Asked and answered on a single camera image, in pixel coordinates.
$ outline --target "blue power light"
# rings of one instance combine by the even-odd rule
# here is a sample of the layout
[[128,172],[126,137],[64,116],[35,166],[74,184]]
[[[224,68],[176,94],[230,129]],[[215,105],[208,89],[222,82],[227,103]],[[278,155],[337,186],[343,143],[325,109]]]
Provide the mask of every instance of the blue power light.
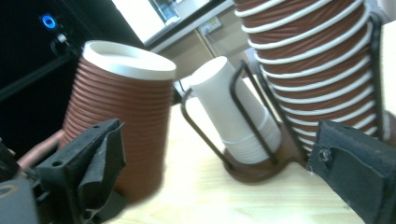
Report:
[[41,18],[41,21],[49,29],[54,29],[56,27],[56,21],[50,15],[45,15]]

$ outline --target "stacked paper cups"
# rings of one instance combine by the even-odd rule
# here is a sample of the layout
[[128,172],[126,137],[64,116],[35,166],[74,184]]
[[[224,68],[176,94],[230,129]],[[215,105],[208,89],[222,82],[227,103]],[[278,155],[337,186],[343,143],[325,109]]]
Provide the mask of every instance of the stacked paper cups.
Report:
[[234,0],[248,43],[304,148],[330,119],[376,136],[363,0]]
[[[229,87],[234,73],[235,69],[226,57],[215,58],[192,74],[191,88],[213,122],[222,143],[236,161],[244,164],[266,161],[269,156],[250,130],[230,94]],[[267,149],[276,152],[282,136],[274,118],[242,78],[236,81],[235,93],[269,147]]]

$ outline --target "paper cup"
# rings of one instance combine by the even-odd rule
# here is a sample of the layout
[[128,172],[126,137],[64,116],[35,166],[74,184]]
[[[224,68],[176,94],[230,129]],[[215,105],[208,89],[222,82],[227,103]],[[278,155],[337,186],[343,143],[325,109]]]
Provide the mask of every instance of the paper cup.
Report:
[[[230,83],[234,72],[235,69],[227,58],[221,56],[202,65],[190,79],[194,94],[203,105],[221,139],[231,142],[237,142],[251,135],[251,130],[230,94]],[[236,82],[235,91],[258,127],[264,120],[261,103],[241,78]]]
[[[264,108],[264,111],[264,120],[262,125],[257,127],[257,129],[266,145],[269,147],[268,149],[272,152],[276,152],[282,141],[281,132],[268,110]],[[244,164],[254,164],[268,159],[267,153],[253,133],[240,141],[230,142],[223,140],[222,142],[230,154],[237,161]]]
[[130,203],[147,198],[162,183],[175,70],[171,61],[142,49],[107,41],[84,46],[61,146],[99,121],[124,122],[126,166],[115,190]]
[[265,23],[257,27],[246,27],[245,25],[242,25],[242,30],[245,31],[248,34],[256,34],[256,33],[261,33],[261,32],[266,32],[269,30],[274,30],[275,28],[281,27],[285,24],[293,23],[294,21],[298,21],[300,18],[303,18],[304,16],[310,15],[312,16],[312,12],[314,11],[320,11],[319,9],[325,6],[326,4],[330,3],[331,1],[317,1],[316,3],[309,5],[308,7],[305,7],[291,15],[289,15],[286,18],[283,18],[279,21],[274,21],[271,23]]

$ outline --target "brown paper cup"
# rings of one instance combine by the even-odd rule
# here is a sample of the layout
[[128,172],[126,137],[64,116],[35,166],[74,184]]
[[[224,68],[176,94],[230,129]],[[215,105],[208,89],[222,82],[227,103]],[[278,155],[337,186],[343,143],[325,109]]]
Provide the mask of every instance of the brown paper cup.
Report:
[[235,8],[241,12],[252,9],[269,1],[270,0],[233,0]]
[[249,44],[257,49],[261,58],[289,58],[322,47],[325,44],[331,44],[334,41],[345,38],[345,36],[355,34],[366,24],[369,16],[370,10],[366,9],[363,15],[360,13],[351,13],[339,22],[304,38],[295,38],[293,41],[279,42],[273,45]]
[[361,66],[367,64],[369,63],[369,61],[369,47],[366,45],[357,53],[353,54],[351,57],[343,60],[342,62],[328,68],[323,67],[315,73],[307,73],[307,71],[303,71],[301,75],[293,77],[288,77],[285,75],[276,75],[276,77],[273,77],[271,75],[268,75],[263,70],[262,73],[267,77],[268,81],[272,85],[282,87],[302,87],[326,81],[330,78],[336,77],[337,75],[344,73],[346,70],[354,66]]
[[307,122],[317,122],[320,119],[341,118],[344,115],[351,113],[352,111],[356,111],[358,109],[370,105],[374,101],[375,101],[374,95],[372,93],[369,93],[367,96],[363,97],[361,100],[359,100],[357,103],[353,105],[348,105],[342,109],[334,109],[334,110],[328,108],[327,111],[331,111],[331,112],[326,112],[326,110],[324,110],[324,112],[322,113],[314,114],[312,113],[312,110],[308,110],[308,111],[301,111],[300,113],[297,114],[296,111],[293,111],[294,113],[290,113],[289,111],[285,110],[285,115],[287,115],[292,119],[304,120]]
[[304,90],[304,88],[297,89],[297,91],[281,91],[276,88],[274,88],[274,91],[276,92],[277,95],[282,96],[282,97],[287,97],[287,98],[294,98],[294,99],[308,99],[308,98],[313,98],[321,95],[326,95],[330,94],[332,92],[341,90],[343,88],[346,88],[347,86],[353,84],[355,81],[357,81],[359,78],[367,74],[369,71],[370,64],[364,65],[362,68],[360,68],[358,71],[351,73],[349,76],[342,78],[334,83],[331,83],[329,85],[325,85],[319,88],[314,88],[314,86],[310,86],[310,88],[307,90]]
[[[342,122],[342,123],[344,123],[345,125],[348,125],[348,126],[353,126],[354,124],[358,123],[359,121],[361,121],[361,120],[363,120],[363,119],[365,119],[368,116],[373,115],[373,114],[375,114],[375,108],[374,107],[368,109],[367,111],[359,114],[356,117],[353,117],[351,119],[346,119],[346,120],[343,120],[343,121],[338,121],[338,122]],[[339,118],[329,118],[328,120],[336,121],[337,119],[339,119]],[[306,131],[306,132],[315,133],[318,130],[318,125],[312,125],[312,126],[311,125],[303,125],[303,124],[300,124],[300,123],[296,123],[296,122],[294,122],[292,120],[290,120],[290,122],[292,123],[292,126],[294,128],[298,128],[298,129]]]
[[126,166],[115,190],[130,203],[162,183],[175,69],[159,55],[106,41],[87,42],[80,58],[61,146],[97,122],[124,122]]
[[[363,133],[366,133],[369,136],[377,137],[378,132],[377,132],[377,126],[376,126],[376,119],[369,122],[367,125],[359,128],[358,130]],[[308,151],[312,150],[312,145],[316,141],[315,136],[306,135],[306,134],[302,134],[302,133],[297,133],[297,136],[298,136],[300,142],[302,143],[303,147],[306,150],[308,150]]]
[[300,72],[310,68],[318,67],[326,62],[335,60],[345,55],[350,50],[353,50],[358,43],[362,43],[364,37],[367,36],[369,38],[369,34],[371,30],[367,29],[367,25],[363,26],[356,34],[348,38],[341,44],[334,46],[331,49],[327,49],[318,54],[311,54],[310,56],[304,57],[301,60],[296,60],[290,63],[264,63],[262,62],[262,66],[265,71],[274,74],[287,74],[292,72]]
[[366,91],[369,88],[371,88],[371,86],[372,86],[372,81],[367,80],[365,83],[363,83],[353,91],[346,92],[345,94],[341,94],[339,96],[333,97],[328,100],[323,100],[323,101],[320,100],[312,103],[306,102],[301,104],[295,104],[295,103],[285,102],[280,99],[278,99],[278,101],[281,105],[293,110],[305,110],[305,111],[320,110],[320,109],[326,109],[326,108],[334,107],[336,105],[340,105],[340,103],[342,102],[351,101],[363,91]]

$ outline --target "wall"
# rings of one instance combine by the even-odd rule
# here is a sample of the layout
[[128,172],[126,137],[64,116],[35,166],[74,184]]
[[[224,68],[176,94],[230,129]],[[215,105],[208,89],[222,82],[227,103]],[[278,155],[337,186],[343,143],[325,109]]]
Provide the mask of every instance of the wall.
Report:
[[233,11],[234,8],[229,7],[217,15],[222,25],[208,36],[201,35],[198,30],[194,30],[172,46],[159,52],[160,55],[177,65],[177,79],[191,75],[202,64],[218,55],[245,57],[240,52],[249,48],[248,36],[242,31],[242,22]]
[[209,0],[184,0],[176,5],[175,11],[181,19],[185,19],[208,2]]

